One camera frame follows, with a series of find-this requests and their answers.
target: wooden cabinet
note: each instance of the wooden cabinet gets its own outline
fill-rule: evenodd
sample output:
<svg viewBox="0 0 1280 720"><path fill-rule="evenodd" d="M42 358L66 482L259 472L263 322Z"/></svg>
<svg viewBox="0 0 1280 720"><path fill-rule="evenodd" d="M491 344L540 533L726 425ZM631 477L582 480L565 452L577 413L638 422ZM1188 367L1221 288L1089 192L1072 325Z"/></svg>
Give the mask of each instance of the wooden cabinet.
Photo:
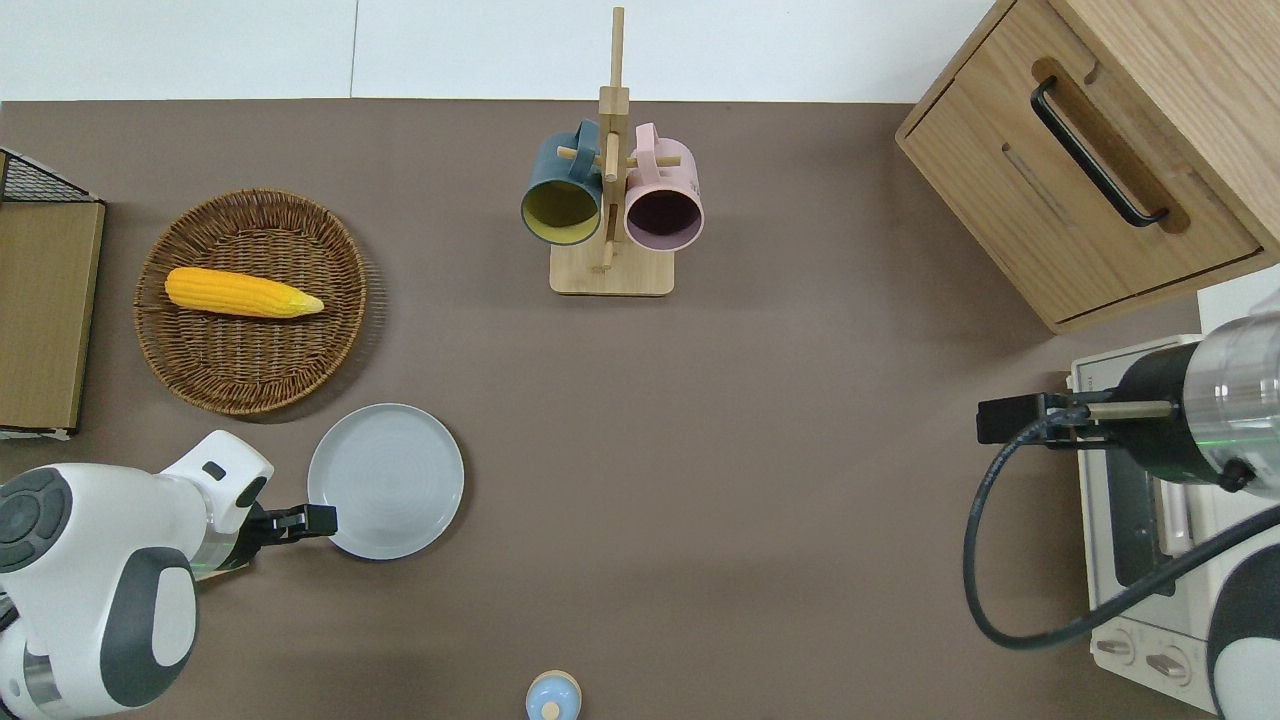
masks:
<svg viewBox="0 0 1280 720"><path fill-rule="evenodd" d="M897 141L1064 332L1280 261L1277 68L1274 0L1002 0Z"/></svg>

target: corn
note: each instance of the corn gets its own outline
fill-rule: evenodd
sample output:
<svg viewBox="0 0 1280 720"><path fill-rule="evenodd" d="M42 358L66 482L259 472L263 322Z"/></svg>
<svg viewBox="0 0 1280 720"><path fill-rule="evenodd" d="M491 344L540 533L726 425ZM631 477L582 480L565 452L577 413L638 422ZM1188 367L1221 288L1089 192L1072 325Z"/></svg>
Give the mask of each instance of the corn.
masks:
<svg viewBox="0 0 1280 720"><path fill-rule="evenodd" d="M205 268L174 268L164 290L182 307L228 315L297 318L324 310L324 302L293 286Z"/></svg>

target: blue mug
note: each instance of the blue mug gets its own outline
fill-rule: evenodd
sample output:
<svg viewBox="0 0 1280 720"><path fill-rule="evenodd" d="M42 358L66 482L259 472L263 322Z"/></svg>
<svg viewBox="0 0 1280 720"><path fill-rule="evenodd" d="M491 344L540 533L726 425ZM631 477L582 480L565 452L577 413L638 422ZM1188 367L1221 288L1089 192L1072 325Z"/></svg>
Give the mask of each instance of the blue mug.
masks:
<svg viewBox="0 0 1280 720"><path fill-rule="evenodd" d="M525 227L552 245L585 242L600 227L603 182L595 158L600 152L600 127L584 119L577 132L558 132L543 141L534 172L520 202ZM559 147L577 151L561 158Z"/></svg>

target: wicker basket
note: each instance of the wicker basket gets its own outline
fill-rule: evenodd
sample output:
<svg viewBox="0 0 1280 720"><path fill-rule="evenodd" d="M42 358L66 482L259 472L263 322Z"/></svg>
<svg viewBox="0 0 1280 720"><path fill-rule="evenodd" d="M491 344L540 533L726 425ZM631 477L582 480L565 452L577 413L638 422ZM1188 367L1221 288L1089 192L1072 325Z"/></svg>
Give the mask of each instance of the wicker basket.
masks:
<svg viewBox="0 0 1280 720"><path fill-rule="evenodd" d="M325 309L292 319L178 307L169 270L198 266L292 284ZM279 190L214 197L174 222L147 256L133 297L142 354L187 402L224 415L278 410L306 397L355 345L367 301L365 264L342 222Z"/></svg>

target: toaster oven knob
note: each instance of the toaster oven knob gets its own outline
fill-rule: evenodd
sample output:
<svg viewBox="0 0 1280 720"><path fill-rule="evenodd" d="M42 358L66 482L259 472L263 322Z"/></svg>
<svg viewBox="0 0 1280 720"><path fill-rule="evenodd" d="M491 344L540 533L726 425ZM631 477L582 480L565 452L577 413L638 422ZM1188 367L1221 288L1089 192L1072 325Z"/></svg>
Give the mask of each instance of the toaster oven knob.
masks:
<svg viewBox="0 0 1280 720"><path fill-rule="evenodd" d="M1093 647L1098 652L1116 656L1125 665L1133 662L1133 641L1129 639L1129 633L1124 630L1115 630L1107 638L1094 642Z"/></svg>
<svg viewBox="0 0 1280 720"><path fill-rule="evenodd" d="M1148 655L1147 665L1179 685L1192 682L1192 671L1187 655L1176 647L1166 647L1160 655Z"/></svg>

